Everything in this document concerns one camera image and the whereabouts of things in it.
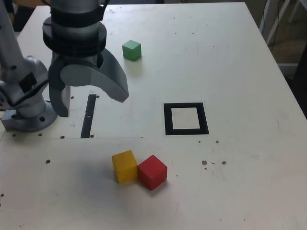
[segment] wooden block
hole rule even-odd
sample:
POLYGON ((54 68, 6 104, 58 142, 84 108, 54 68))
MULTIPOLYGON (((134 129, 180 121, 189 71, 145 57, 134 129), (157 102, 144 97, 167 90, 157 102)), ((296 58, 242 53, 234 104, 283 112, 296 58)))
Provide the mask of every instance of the wooden block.
POLYGON ((166 180, 167 166, 152 155, 138 166, 138 178, 149 190, 154 190, 166 180))
POLYGON ((119 184, 138 178, 138 164, 131 150, 112 156, 112 162, 119 184))
POLYGON ((135 41, 128 41, 123 44, 123 55, 124 58, 136 61, 142 56, 141 44, 135 41))

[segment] white square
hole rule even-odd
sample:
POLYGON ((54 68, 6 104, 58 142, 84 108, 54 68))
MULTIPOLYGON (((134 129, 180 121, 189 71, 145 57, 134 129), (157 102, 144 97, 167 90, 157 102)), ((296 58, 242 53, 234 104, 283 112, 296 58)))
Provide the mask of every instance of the white square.
POLYGON ((173 129, 200 128, 196 108, 172 108, 173 129))

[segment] yellow cube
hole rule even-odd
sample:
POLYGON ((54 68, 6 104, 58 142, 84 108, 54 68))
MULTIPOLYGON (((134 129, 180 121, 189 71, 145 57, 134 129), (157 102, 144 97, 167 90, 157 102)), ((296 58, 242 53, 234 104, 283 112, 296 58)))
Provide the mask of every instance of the yellow cube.
POLYGON ((119 184, 138 178, 138 163, 131 150, 112 156, 112 162, 119 184))

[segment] floor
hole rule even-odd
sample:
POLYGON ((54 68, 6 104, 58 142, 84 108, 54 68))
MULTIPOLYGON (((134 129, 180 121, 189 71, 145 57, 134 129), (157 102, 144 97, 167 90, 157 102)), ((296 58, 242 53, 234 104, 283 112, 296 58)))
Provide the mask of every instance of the floor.
POLYGON ((295 21, 288 23, 294 4, 295 2, 292 2, 287 8, 278 27, 272 50, 277 63, 299 62, 307 43, 307 11, 303 6, 299 7, 295 21))

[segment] red cube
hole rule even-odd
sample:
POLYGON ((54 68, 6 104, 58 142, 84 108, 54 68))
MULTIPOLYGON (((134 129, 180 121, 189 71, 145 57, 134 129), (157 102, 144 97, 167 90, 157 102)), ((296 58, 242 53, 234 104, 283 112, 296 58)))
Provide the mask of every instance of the red cube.
POLYGON ((167 177, 167 166, 154 155, 138 166, 138 178, 149 189, 154 190, 167 177))

